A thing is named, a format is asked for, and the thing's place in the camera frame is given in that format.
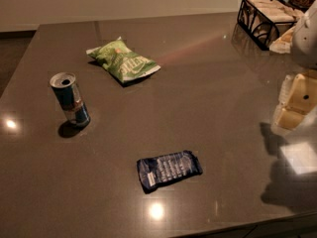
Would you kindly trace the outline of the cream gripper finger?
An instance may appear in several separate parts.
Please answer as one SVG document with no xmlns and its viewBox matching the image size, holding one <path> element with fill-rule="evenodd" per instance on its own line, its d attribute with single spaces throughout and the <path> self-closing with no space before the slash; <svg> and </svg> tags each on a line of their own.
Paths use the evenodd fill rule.
<svg viewBox="0 0 317 238">
<path fill-rule="evenodd" d="M 317 77 L 310 72 L 288 75 L 278 100 L 287 110 L 308 114 L 317 105 Z"/>
<path fill-rule="evenodd" d="M 288 110 L 281 104 L 278 104 L 273 114 L 273 126 L 292 131 L 300 125 L 304 118 L 304 115 Z"/>
</svg>

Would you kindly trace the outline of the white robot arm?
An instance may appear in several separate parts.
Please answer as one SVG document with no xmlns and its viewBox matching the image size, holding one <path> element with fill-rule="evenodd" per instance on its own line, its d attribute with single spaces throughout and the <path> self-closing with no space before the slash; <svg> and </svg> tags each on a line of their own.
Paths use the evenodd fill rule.
<svg viewBox="0 0 317 238">
<path fill-rule="evenodd" d="M 291 54 L 293 61 L 304 68 L 303 72 L 285 78 L 278 96 L 271 131 L 285 136 L 317 106 L 317 0 L 269 50 Z"/>
</svg>

